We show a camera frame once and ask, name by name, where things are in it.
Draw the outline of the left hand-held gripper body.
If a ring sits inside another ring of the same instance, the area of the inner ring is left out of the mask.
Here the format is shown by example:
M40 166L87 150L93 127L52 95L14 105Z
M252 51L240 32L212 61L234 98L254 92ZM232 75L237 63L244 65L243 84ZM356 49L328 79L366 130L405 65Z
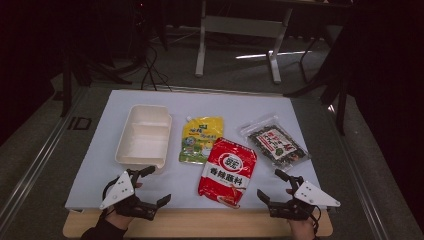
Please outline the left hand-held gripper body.
M137 181L141 178L136 177L137 171L127 169L106 185L99 206L103 212L109 207L114 207L116 212L123 216L150 221L154 219L158 207L154 204L142 202L136 196Z

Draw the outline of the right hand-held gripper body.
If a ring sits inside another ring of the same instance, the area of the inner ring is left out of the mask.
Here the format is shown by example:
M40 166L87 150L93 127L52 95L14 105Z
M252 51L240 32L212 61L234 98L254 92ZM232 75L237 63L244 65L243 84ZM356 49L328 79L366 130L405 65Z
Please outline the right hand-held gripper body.
M340 207L341 203L316 187L312 183L305 181L301 176L290 176L288 183L291 185L290 195L292 199L283 202L270 200L267 205L270 216L289 220L315 219L313 211L320 206Z

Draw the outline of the clear seaweed flakes bag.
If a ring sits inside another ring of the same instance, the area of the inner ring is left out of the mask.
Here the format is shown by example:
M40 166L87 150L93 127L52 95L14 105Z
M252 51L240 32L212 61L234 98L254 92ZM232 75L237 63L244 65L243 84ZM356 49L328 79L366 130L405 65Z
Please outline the clear seaweed flakes bag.
M311 159L310 153L279 124L276 115L267 114L241 125L239 134L264 158L284 172Z

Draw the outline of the white two-compartment food container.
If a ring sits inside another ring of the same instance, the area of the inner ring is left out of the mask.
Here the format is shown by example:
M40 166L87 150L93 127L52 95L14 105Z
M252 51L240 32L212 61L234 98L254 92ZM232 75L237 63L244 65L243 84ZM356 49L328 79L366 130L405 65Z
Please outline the white two-compartment food container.
M127 116L115 161L126 169L141 170L154 166L154 174L162 173L171 126L172 117L167 107L134 105Z

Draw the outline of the red seasoning packet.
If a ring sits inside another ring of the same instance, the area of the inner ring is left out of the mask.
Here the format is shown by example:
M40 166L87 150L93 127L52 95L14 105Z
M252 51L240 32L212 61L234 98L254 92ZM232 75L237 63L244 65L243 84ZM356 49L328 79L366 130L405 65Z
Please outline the red seasoning packet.
M256 162L254 150L225 138L218 138L204 165L198 194L238 209Z

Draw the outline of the person's left hand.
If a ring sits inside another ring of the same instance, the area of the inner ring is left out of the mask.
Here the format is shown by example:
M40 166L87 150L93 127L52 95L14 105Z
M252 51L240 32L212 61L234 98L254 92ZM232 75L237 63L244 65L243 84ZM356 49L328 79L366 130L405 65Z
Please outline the person's left hand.
M109 207L105 220L121 230L127 230L134 218L120 215L114 207Z

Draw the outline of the person's right hand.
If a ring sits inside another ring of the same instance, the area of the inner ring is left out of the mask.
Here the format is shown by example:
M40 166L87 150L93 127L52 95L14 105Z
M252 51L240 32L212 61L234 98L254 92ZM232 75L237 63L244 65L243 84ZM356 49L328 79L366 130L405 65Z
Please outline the person's right hand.
M289 220L293 240L315 240L314 222L311 218L307 220Z

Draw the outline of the wooden table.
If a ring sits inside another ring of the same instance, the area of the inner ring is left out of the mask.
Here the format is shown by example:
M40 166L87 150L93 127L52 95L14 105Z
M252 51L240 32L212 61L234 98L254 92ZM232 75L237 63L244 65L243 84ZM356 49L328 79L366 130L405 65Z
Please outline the wooden table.
M70 212L63 227L63 235L79 238L86 229L94 226L99 210ZM231 209L165 209L159 210L153 221L135 219L129 226L128 238L256 238L283 237L291 233L287 220L272 218L268 210ZM317 235L331 236L333 226L323 210Z

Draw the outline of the yellow sauce pouch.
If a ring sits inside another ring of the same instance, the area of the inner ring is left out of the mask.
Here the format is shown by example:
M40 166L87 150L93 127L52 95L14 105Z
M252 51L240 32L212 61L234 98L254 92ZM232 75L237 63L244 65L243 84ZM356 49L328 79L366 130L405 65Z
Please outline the yellow sauce pouch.
M220 116L190 117L182 130L179 161L192 164L207 162L216 140L223 136L224 120Z

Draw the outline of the white table mat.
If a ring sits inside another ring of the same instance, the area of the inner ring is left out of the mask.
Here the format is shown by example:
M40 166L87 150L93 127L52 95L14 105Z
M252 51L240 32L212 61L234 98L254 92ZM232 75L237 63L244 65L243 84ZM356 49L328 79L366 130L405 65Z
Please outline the white table mat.
M243 144L238 128L264 115L278 118L279 124L298 142L305 145L291 101L283 97L114 90L111 92L86 156L76 175L65 207L69 210L97 209L106 184L121 175L124 168L115 161L116 149L132 106L160 105L172 117L166 164L160 174L141 179L137 195L154 203L170 194L168 209L218 209L224 206L197 192L203 167L178 160L183 125L188 117L221 116L224 137Z

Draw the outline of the black metal stand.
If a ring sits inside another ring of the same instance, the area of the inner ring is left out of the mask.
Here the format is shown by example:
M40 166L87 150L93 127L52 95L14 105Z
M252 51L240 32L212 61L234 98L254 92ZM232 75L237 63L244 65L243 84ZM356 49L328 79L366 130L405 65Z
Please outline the black metal stand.
M80 85L89 86L92 82L90 73L88 72L89 68L94 69L106 79L115 83L129 84L129 81L120 78L111 70L96 63L78 50L66 48L63 51L62 91L59 95L59 99L62 101L61 117L66 116L70 112L72 106L72 77L75 77Z
M346 109L346 100L348 93L348 82L351 77L351 71L345 70L343 58L341 57L341 46L338 40L339 36L343 34L345 30L342 26L328 25L323 30L323 37L328 43L330 50L323 61L323 64L319 68L318 72L308 80L305 75L303 67L303 59L306 54L303 54L300 61L299 67L301 70L302 78L307 85L299 90L295 90L290 93L284 93L285 97L296 98L302 96L312 90L315 90L321 86L325 86L325 90L320 96L320 101L323 105L329 107L335 99L338 99L337 111L336 111L336 127L338 132L344 136L344 118Z

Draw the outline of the metal floor rail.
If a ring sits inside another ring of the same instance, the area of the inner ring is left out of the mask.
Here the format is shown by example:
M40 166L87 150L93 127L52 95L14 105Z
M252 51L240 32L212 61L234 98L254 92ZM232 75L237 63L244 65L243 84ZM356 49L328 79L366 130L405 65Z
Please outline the metal floor rail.
M74 92L63 116L59 102L49 99L0 146L0 237L13 222L86 92L87 87Z

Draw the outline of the white metal table frame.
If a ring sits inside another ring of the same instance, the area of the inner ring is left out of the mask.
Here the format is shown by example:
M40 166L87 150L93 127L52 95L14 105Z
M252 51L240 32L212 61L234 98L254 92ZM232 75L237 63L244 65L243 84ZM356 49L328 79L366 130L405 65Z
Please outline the white metal table frame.
M283 14L281 22L253 20L224 16L213 16L206 13L207 0L201 1L201 18L200 18L200 42L197 55L197 62L194 75L202 77L204 75L205 53L206 53L206 33L224 33L246 36L257 36L274 38L275 44L271 50L266 52L268 65L270 68L272 80L275 84L280 84L282 78L280 76L278 54L283 43L289 21L292 15L292 8L287 8Z

